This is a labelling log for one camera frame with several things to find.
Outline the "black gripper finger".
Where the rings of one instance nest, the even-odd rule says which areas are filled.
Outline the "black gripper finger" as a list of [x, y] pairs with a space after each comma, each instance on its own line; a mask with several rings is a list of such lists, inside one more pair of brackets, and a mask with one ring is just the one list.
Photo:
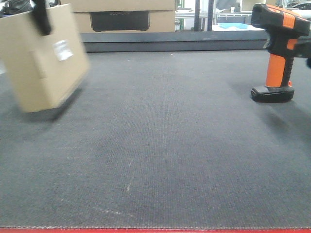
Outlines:
[[50, 35], [52, 32], [52, 26], [50, 24], [47, 7], [44, 0], [33, 0], [34, 7], [32, 10], [32, 16], [34, 22], [39, 29], [42, 36]]

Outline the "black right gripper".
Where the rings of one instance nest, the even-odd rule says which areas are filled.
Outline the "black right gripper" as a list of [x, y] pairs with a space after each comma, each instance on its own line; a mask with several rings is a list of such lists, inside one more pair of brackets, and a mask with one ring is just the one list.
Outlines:
[[311, 67], [311, 41], [298, 39], [294, 46], [294, 56], [306, 59], [306, 66]]

